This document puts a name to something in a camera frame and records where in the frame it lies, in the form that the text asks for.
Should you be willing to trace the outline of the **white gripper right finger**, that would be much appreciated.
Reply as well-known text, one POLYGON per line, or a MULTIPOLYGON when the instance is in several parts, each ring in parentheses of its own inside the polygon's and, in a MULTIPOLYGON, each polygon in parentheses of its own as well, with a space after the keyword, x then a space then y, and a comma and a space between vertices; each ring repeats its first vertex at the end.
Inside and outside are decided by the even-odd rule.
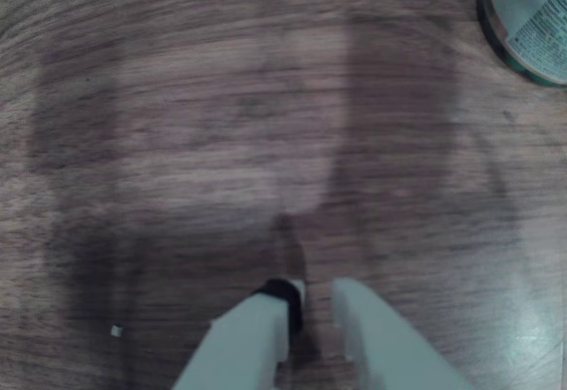
POLYGON ((360 389, 471 389, 401 314, 360 281, 332 282, 334 324, 344 337, 360 389))

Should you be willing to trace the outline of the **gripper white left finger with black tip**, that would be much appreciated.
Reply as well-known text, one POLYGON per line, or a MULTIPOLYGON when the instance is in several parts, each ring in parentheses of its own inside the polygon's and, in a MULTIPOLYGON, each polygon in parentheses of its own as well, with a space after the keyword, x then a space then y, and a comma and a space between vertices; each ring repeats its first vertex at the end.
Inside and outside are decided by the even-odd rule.
POLYGON ((302 332, 305 283, 271 278, 211 322, 174 389, 273 389, 302 332))

